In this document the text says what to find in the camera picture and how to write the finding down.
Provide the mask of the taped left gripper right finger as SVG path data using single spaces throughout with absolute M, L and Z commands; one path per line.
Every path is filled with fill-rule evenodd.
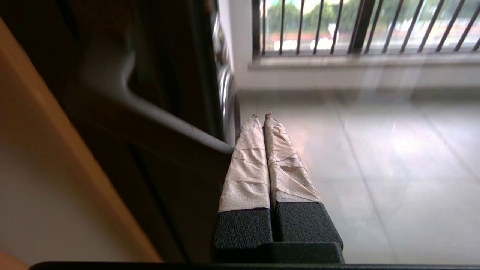
M 280 242 L 343 241 L 284 126 L 265 115 L 274 239 Z

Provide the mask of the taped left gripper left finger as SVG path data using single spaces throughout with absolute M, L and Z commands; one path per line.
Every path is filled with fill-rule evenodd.
M 273 241 L 270 181 L 263 125 L 252 115 L 242 125 L 223 183 L 214 244 Z

